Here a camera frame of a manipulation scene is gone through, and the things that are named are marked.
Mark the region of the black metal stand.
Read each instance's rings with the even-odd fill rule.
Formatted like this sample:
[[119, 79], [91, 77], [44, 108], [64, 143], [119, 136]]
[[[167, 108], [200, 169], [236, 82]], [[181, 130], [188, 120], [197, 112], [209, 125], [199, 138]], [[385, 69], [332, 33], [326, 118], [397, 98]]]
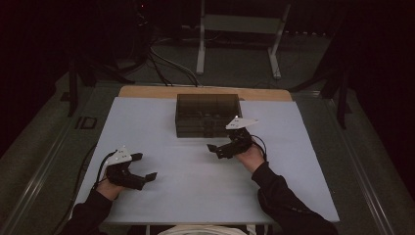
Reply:
[[69, 117], [74, 115], [78, 106], [79, 80], [88, 87], [93, 87], [96, 84], [92, 65], [85, 58], [71, 57], [69, 59]]
[[338, 95], [336, 119], [340, 127], [346, 129], [346, 97], [350, 71], [350, 66], [336, 63], [328, 69], [317, 71], [312, 78], [289, 88], [288, 91], [297, 93], [317, 82], [325, 80], [325, 84], [319, 94], [322, 99], [333, 99], [335, 95]]

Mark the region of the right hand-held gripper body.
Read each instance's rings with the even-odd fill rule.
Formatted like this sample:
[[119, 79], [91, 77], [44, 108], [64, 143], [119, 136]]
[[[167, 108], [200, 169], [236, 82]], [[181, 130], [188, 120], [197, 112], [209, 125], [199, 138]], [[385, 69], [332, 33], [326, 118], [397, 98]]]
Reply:
[[254, 143], [247, 127], [256, 123], [255, 119], [234, 117], [226, 126], [225, 130], [236, 130], [236, 138], [230, 143], [219, 146], [216, 155], [220, 158], [231, 159], [235, 155], [246, 152]]

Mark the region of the person's left hand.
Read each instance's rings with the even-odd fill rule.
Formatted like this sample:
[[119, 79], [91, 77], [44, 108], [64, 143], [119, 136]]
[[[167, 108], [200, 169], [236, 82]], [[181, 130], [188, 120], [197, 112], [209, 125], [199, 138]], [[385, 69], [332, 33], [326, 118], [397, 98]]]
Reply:
[[114, 201], [123, 190], [124, 187], [111, 183], [107, 178], [101, 180], [96, 188], [97, 192], [111, 201]]

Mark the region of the smoky acrylic drawer box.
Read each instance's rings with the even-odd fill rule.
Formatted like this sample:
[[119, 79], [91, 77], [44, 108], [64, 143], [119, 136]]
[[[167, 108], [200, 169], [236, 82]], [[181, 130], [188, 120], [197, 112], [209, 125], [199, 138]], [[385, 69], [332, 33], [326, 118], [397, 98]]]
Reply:
[[178, 94], [175, 128], [178, 138], [226, 137], [225, 126], [242, 115], [237, 94]]

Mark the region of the white metal stand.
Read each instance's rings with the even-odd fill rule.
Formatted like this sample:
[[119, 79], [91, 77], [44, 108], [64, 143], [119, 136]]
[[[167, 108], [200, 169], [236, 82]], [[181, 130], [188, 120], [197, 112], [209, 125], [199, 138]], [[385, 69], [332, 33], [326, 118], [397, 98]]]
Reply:
[[274, 34], [274, 43], [267, 49], [272, 76], [275, 79], [282, 77], [277, 51], [285, 29], [291, 4], [285, 3], [282, 16], [279, 18], [261, 18], [248, 16], [215, 15], [206, 13], [206, 0], [201, 0], [199, 50], [196, 65], [196, 74], [203, 75], [206, 58], [206, 30]]

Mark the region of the person's right hand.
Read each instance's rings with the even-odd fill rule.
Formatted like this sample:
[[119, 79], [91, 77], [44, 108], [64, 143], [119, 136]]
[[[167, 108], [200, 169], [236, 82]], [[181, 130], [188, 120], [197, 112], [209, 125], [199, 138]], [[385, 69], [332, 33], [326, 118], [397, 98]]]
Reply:
[[256, 145], [252, 145], [246, 152], [236, 155], [236, 159], [250, 173], [254, 173], [265, 162], [262, 152]]

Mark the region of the person's white clothing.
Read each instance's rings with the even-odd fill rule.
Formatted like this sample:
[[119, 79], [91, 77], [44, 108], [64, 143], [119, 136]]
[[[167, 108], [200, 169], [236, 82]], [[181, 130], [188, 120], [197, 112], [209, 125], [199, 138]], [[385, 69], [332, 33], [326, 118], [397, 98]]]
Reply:
[[158, 235], [247, 235], [238, 228], [217, 225], [176, 225]]

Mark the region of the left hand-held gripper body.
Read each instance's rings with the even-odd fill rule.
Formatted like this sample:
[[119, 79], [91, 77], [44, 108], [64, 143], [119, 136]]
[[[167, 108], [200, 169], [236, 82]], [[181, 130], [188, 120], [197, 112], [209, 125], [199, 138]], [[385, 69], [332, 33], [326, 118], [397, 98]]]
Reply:
[[135, 175], [129, 171], [133, 161], [125, 147], [115, 150], [106, 159], [106, 176], [111, 183], [129, 189], [141, 190], [145, 185], [143, 176]]

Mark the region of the black floor plate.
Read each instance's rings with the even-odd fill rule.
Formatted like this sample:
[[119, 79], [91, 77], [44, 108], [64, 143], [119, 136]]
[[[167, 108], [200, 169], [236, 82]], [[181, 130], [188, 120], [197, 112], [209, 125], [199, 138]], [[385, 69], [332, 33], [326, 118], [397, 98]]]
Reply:
[[79, 117], [75, 125], [76, 129], [94, 129], [97, 124], [95, 117]]

